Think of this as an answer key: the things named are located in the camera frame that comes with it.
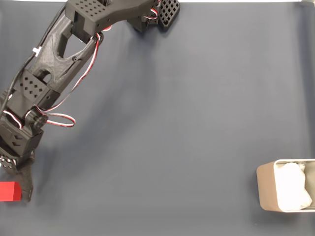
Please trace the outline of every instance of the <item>red cube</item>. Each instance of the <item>red cube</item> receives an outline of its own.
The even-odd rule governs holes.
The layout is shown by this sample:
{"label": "red cube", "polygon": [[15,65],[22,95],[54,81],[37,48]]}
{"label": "red cube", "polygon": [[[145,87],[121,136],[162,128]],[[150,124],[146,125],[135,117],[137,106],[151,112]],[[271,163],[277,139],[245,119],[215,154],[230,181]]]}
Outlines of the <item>red cube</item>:
{"label": "red cube", "polygon": [[0,182],[0,202],[20,201],[21,186],[18,182]]}

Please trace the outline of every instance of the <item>gray table surface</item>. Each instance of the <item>gray table surface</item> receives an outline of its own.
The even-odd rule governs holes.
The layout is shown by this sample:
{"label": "gray table surface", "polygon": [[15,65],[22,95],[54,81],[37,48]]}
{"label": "gray table surface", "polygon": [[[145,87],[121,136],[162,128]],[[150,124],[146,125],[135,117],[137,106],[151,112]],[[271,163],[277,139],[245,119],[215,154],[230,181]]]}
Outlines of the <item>gray table surface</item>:
{"label": "gray table surface", "polygon": [[[60,7],[0,1],[1,90]],[[313,214],[260,208],[255,171],[314,157],[314,15],[183,3],[168,33],[115,24],[59,108],[76,126],[44,128],[32,201],[0,203],[0,236],[313,236]]]}

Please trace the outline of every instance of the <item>black robotic arm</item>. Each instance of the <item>black robotic arm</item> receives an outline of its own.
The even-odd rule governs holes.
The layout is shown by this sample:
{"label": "black robotic arm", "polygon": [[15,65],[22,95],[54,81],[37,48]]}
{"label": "black robotic arm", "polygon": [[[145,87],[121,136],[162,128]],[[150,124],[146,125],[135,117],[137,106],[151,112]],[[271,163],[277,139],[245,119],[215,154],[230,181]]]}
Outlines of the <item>black robotic arm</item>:
{"label": "black robotic arm", "polygon": [[[87,75],[103,41],[102,30],[122,20],[127,20],[140,32],[152,24],[167,30],[179,9],[177,0],[69,0],[62,7],[38,47],[0,98],[0,167],[17,177],[24,200],[30,201],[32,196],[31,166],[35,149],[43,135],[41,127],[46,123],[65,127],[75,124],[75,120],[66,115],[62,117],[72,121],[72,124],[49,121],[47,112],[65,100],[54,105],[93,56],[88,70],[71,91]],[[86,46],[78,53],[64,58],[71,35],[78,37]],[[34,64],[26,69],[34,57],[37,57]],[[45,81],[48,74],[51,79]]]}

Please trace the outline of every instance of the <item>white tissue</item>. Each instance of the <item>white tissue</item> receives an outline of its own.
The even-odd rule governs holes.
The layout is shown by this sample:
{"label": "white tissue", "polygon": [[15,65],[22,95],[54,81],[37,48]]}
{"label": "white tissue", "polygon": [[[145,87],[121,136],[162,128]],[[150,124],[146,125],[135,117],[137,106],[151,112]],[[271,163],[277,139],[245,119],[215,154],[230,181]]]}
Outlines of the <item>white tissue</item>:
{"label": "white tissue", "polygon": [[276,165],[275,180],[281,210],[301,210],[312,204],[312,199],[305,189],[304,169],[304,164]]}

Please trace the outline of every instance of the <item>wire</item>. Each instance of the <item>wire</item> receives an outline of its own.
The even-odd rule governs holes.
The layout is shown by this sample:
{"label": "wire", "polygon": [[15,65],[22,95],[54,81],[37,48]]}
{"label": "wire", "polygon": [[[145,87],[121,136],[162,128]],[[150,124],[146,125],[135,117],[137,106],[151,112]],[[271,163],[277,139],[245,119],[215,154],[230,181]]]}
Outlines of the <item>wire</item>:
{"label": "wire", "polygon": [[14,119],[14,121],[17,122],[17,124],[19,125],[19,128],[20,128],[20,129],[23,128],[22,123],[19,121],[19,119],[16,118],[15,115],[13,115],[11,112],[8,112],[8,111],[3,111],[3,113],[6,113],[6,114],[8,114],[9,116],[11,116],[12,119]]}
{"label": "wire", "polygon": [[103,29],[102,31],[109,31],[111,28],[112,28],[112,26],[109,26],[109,27]]}
{"label": "wire", "polygon": [[78,87],[78,85],[82,82],[82,80],[87,76],[87,74],[89,73],[89,71],[91,70],[91,68],[93,67],[95,60],[96,60],[96,56],[97,56],[97,52],[98,52],[98,48],[99,48],[99,42],[100,42],[100,35],[96,34],[97,36],[97,42],[96,42],[96,46],[95,46],[95,50],[94,50],[94,54],[92,57],[92,60],[90,62],[90,65],[88,66],[87,70],[84,72],[84,74],[79,78],[79,80],[77,81],[77,83],[74,85],[74,87],[72,88],[72,90],[68,93],[68,95],[61,100],[57,105],[51,107],[50,109],[44,110],[39,108],[38,106],[35,105],[35,107],[39,110],[39,112],[41,112],[43,115],[47,115],[47,116],[56,116],[56,117],[62,117],[65,119],[68,119],[70,121],[72,121],[72,124],[65,124],[65,123],[59,123],[59,122],[55,122],[52,120],[48,120],[47,124],[52,124],[52,125],[56,125],[56,126],[62,126],[62,127],[73,127],[75,125],[75,119],[71,116],[65,115],[65,114],[61,114],[61,113],[47,113],[49,111],[52,111],[53,109],[56,109],[57,107],[59,107],[61,104],[63,104],[63,102],[71,95],[71,93]]}
{"label": "wire", "polygon": [[[62,6],[62,8],[59,10],[59,12],[57,13],[57,15],[53,18],[52,22],[50,23],[49,27],[47,28],[46,32],[44,33],[41,41],[39,42],[37,48],[41,47],[42,44],[44,43],[44,41],[46,40],[48,34],[50,33],[51,29],[53,28],[53,26],[55,25],[56,21],[58,20],[58,18],[61,16],[61,14],[63,13],[63,11],[65,10],[65,4]],[[8,92],[4,98],[4,101],[1,105],[1,108],[0,108],[0,118],[1,116],[3,115],[4,113],[4,110],[8,104],[8,101],[9,101],[9,96],[12,94],[12,90],[13,90],[13,87],[15,85],[15,83],[17,82],[19,76],[21,75],[21,73],[23,72],[23,70],[25,69],[25,67],[29,64],[29,62],[34,58],[35,56],[35,53],[32,53],[29,58],[23,63],[23,65],[21,66],[21,68],[18,70],[18,72],[16,73],[16,75],[14,76],[11,84],[10,84],[10,87],[8,89]]]}
{"label": "wire", "polygon": [[151,10],[154,14],[155,14],[155,17],[151,17],[151,16],[144,16],[144,18],[147,18],[149,20],[156,20],[158,18],[158,11],[156,11],[155,9],[151,8]]}
{"label": "wire", "polygon": [[47,124],[53,124],[53,125],[62,126],[62,127],[73,127],[75,125],[75,119],[73,117],[71,117],[71,116],[68,116],[68,115],[65,115],[65,114],[61,114],[61,113],[49,113],[48,115],[66,118],[66,119],[72,121],[72,124],[59,123],[59,122],[55,122],[55,121],[52,121],[52,120],[48,120]]}

